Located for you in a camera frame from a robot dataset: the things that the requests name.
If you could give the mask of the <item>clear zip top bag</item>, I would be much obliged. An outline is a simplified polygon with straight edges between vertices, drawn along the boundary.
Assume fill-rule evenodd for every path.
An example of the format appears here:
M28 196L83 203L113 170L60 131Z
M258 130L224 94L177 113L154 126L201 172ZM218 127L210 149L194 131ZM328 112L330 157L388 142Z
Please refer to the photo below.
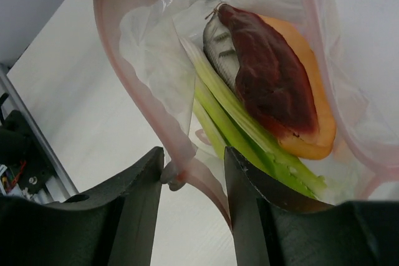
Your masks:
M390 127L342 48L335 0L94 0L105 53L190 184L230 221L225 149L311 199L398 181Z

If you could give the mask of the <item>dark red fake meat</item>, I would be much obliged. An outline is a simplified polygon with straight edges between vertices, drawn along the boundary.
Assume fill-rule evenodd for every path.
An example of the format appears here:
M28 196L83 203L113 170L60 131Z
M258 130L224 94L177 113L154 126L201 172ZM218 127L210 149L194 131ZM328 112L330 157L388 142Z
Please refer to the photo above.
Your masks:
M271 42L277 40L272 34L274 29L258 15L227 4L218 8L218 18L230 31L240 64L236 93L246 111L259 123L261 107L271 104L273 88L283 81L282 72L277 70L277 55L271 47Z

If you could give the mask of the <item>orange fake papaya slice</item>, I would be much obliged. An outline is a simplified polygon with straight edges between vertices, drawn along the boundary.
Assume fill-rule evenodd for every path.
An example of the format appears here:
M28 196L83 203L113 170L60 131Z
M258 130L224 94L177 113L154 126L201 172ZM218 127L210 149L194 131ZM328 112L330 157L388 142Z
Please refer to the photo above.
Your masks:
M289 153L320 160L332 151L336 124L322 86L319 67L309 43L290 23L262 17L273 28L277 70L283 74L274 87L271 104L261 107L259 123Z

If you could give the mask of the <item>aluminium mounting rail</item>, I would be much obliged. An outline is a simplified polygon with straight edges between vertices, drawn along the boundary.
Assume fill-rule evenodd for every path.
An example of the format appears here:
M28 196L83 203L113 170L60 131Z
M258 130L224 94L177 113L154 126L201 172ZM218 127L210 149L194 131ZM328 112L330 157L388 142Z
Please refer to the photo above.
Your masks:
M48 144L47 140L44 138L44 135L37 126L29 110L25 106L16 89L7 77L7 73L2 67L1 114L3 113L6 116L13 110L19 110L25 116L28 124L36 135L40 145L48 156L55 171L53 177L51 177L50 180L48 180L48 182L46 183L46 187L38 194L32 196L30 199L27 200L34 201L40 204L48 204L50 202L64 202L68 200L68 198L78 194L79 192L77 188L74 186L72 180L69 178L69 175L66 173L59 159Z

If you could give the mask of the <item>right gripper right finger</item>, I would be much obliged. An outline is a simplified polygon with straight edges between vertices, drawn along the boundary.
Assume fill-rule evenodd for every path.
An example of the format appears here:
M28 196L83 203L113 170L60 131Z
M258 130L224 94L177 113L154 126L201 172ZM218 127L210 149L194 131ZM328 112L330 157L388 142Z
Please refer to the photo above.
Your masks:
M228 147L224 169L238 265L397 265L398 203L306 197Z

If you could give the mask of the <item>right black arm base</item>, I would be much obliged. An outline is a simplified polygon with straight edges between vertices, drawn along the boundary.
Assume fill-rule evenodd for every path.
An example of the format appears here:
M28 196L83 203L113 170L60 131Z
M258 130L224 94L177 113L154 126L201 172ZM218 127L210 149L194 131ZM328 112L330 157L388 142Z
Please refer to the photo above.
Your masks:
M54 168L19 110L1 114L1 194L30 199L46 187Z

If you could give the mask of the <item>grey fake fish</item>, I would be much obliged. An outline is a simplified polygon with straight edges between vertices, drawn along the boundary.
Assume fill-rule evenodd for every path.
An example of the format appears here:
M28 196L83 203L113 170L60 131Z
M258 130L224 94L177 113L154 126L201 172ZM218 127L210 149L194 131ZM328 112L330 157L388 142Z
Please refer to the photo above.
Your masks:
M240 64L230 31L213 15L203 31L203 51L223 82L235 94L236 77Z

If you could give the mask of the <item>green fake celery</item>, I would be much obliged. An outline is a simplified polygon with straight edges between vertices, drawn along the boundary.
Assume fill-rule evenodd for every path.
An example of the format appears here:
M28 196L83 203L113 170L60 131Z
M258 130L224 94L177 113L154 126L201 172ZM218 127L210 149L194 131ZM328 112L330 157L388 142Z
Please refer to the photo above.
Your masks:
M218 157L223 158L224 147L232 146L272 178L312 199L322 199L327 191L324 178L283 150L248 115L198 46L184 37L180 42L196 71L193 111Z

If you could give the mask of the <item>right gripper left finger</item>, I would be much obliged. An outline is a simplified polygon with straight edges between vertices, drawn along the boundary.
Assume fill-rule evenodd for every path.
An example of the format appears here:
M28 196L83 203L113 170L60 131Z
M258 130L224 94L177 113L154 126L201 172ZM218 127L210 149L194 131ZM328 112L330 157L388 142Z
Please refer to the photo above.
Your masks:
M164 151L65 202L1 198L2 265L149 265Z

